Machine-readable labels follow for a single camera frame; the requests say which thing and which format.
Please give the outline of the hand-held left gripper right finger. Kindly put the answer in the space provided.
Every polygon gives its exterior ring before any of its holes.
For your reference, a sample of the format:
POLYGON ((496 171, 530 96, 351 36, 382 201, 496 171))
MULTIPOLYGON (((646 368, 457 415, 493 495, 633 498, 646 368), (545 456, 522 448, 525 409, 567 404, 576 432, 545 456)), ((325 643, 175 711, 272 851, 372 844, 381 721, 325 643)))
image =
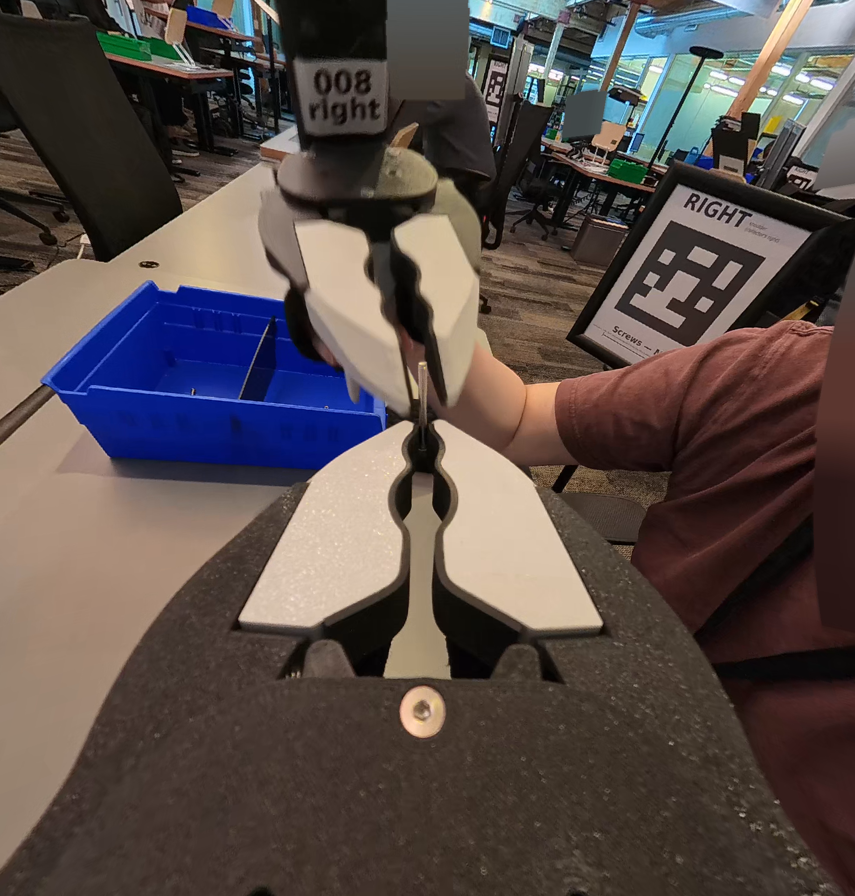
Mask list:
POLYGON ((601 614, 530 477, 453 424, 436 448, 433 617, 452 678, 489 678, 515 644, 595 637, 601 614))

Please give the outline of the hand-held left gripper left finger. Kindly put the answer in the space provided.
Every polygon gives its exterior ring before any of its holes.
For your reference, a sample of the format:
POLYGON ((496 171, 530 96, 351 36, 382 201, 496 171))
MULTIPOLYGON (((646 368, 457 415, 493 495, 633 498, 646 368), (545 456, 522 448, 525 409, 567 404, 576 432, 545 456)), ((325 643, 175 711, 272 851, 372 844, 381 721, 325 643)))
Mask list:
POLYGON ((339 455, 309 480, 238 617, 249 633, 340 643, 380 676, 408 617, 412 423, 339 455))

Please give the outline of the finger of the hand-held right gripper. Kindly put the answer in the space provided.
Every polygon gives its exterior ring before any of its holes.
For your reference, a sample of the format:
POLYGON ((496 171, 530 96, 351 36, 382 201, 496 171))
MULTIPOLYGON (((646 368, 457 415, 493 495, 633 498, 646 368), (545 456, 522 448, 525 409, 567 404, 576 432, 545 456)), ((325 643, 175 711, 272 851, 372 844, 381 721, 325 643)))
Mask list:
POLYGON ((306 310, 321 347, 348 381, 400 417, 411 413, 411 374, 403 328, 367 273, 366 233, 331 220, 295 225, 306 269, 306 310))
POLYGON ((424 348, 437 398, 455 406, 478 330, 479 278, 447 215, 418 214, 390 235, 399 322, 424 348))

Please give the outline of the person's right forearm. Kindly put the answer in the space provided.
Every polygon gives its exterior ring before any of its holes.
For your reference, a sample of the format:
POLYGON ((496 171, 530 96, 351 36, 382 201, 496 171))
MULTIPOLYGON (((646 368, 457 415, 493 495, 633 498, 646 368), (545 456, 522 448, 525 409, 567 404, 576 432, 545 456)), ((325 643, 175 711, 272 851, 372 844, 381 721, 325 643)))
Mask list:
POLYGON ((557 394, 562 381, 526 384, 495 357, 502 397, 501 447, 503 456, 519 467, 565 465, 574 458, 565 444, 557 420, 557 394))

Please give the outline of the person's right hand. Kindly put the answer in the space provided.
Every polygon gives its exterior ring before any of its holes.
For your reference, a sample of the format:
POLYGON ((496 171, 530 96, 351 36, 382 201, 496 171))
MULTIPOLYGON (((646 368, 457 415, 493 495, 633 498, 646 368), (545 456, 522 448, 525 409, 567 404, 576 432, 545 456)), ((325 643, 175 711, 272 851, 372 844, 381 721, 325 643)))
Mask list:
MULTIPOLYGON (((420 398, 418 369, 424 358, 424 346, 412 339, 403 328, 398 328, 399 347, 404 358, 407 373, 407 386, 411 399, 420 398)), ((493 395, 499 393, 500 386, 494 385, 494 379, 508 375, 503 364, 490 352, 486 334, 478 329, 477 340, 471 358, 470 368, 465 386, 457 404, 444 405, 432 385, 426 387, 426 404, 442 419, 450 420, 456 426, 465 420, 466 415, 476 412, 486 405, 493 395)))

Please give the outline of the black chair seat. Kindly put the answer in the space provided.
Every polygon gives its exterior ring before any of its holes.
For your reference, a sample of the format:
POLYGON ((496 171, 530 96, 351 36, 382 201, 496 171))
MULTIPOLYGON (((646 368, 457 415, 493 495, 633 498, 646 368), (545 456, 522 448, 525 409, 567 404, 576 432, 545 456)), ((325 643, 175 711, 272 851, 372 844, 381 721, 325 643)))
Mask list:
POLYGON ((628 498, 590 492, 567 492, 566 487, 577 469, 576 465, 563 466, 552 491, 607 542, 615 546, 634 546, 646 509, 628 498))

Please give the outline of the grey floor box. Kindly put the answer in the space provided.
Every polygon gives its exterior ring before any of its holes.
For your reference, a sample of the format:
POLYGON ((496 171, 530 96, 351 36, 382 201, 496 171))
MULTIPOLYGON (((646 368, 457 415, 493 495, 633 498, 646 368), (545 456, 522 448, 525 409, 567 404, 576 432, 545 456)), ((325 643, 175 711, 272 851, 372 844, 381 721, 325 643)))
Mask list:
POLYGON ((615 218, 587 214, 569 250, 570 257, 578 264, 607 269, 629 232, 629 226, 615 218))

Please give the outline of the blue plastic parts bin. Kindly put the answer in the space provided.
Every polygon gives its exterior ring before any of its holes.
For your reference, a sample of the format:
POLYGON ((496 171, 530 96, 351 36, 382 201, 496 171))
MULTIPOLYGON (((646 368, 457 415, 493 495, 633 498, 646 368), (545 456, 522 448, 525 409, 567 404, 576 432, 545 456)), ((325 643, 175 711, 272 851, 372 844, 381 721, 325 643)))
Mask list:
POLYGON ((112 458, 320 469, 387 425, 383 401, 299 352, 281 300, 151 280, 41 384, 112 458))

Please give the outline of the black framed marker sign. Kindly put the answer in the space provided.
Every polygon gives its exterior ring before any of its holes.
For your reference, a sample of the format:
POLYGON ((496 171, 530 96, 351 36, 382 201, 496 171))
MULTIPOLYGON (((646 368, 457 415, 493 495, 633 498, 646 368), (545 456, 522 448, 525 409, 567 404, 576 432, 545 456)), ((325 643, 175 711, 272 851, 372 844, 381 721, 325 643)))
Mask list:
POLYGON ((674 163, 571 327, 611 368, 768 327, 843 287, 855 217, 674 163))

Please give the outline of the black mesh office chair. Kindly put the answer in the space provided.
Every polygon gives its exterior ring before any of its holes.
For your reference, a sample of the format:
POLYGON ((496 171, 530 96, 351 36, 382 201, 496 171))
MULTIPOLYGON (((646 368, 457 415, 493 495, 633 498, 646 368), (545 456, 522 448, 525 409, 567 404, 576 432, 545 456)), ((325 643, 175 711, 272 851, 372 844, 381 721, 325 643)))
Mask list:
POLYGON ((110 262, 183 212, 167 164, 85 19, 0 13, 0 99, 110 262))

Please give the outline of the black floor lamp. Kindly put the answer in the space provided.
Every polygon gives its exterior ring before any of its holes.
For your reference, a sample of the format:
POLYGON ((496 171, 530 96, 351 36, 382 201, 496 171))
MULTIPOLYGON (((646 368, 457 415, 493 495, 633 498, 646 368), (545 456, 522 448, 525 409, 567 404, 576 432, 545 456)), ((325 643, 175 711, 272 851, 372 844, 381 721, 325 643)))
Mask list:
POLYGON ((688 98, 688 95, 690 94, 690 91, 691 91, 693 85, 695 84, 700 72, 702 71, 703 65, 707 61, 720 60, 724 56, 724 53, 721 50, 713 49, 713 48, 709 48, 709 47, 705 47, 705 46, 701 46, 701 45, 691 46, 690 53, 697 58, 698 62, 694 68, 694 71, 691 73, 690 78, 689 78, 687 84, 685 85, 685 88, 684 88, 678 102, 676 103, 676 105, 674 107, 673 114, 670 117, 669 122, 667 123, 667 127, 661 134, 661 139, 660 139, 660 141, 658 141, 656 150, 653 152, 653 154, 650 157, 650 160, 646 164, 647 171, 650 171, 651 169, 653 169, 653 167, 656 165, 659 157, 665 150, 669 134, 670 134, 672 128, 674 127, 675 121, 678 118, 678 116, 681 112, 681 109, 682 109, 686 99, 688 98))

